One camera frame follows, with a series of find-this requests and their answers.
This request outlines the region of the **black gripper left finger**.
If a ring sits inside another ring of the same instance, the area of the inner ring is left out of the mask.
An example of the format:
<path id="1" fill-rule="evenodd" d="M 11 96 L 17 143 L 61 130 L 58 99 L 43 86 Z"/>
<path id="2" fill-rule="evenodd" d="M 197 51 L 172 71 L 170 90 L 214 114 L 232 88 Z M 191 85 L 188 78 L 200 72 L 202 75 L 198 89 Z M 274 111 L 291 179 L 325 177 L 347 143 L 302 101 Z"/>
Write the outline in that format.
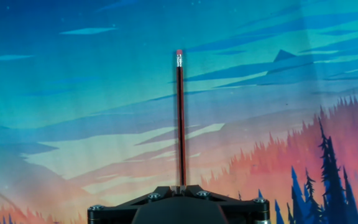
<path id="1" fill-rule="evenodd" d="M 114 207 L 92 205 L 87 209 L 88 224 L 131 223 L 138 209 L 151 202 L 173 197 L 179 186 L 161 186 L 153 192 Z"/>

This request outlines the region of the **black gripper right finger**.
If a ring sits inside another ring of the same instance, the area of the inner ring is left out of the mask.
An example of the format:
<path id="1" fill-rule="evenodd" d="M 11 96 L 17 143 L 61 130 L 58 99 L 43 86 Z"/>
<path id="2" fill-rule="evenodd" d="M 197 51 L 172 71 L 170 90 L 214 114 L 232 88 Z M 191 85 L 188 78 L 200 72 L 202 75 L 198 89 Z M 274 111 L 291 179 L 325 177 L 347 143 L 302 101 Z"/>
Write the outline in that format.
<path id="1" fill-rule="evenodd" d="M 180 223 L 270 224 L 270 202 L 263 197 L 234 199 L 204 190 L 199 185 L 179 186 L 178 194 L 192 199 L 180 205 L 183 212 Z"/>

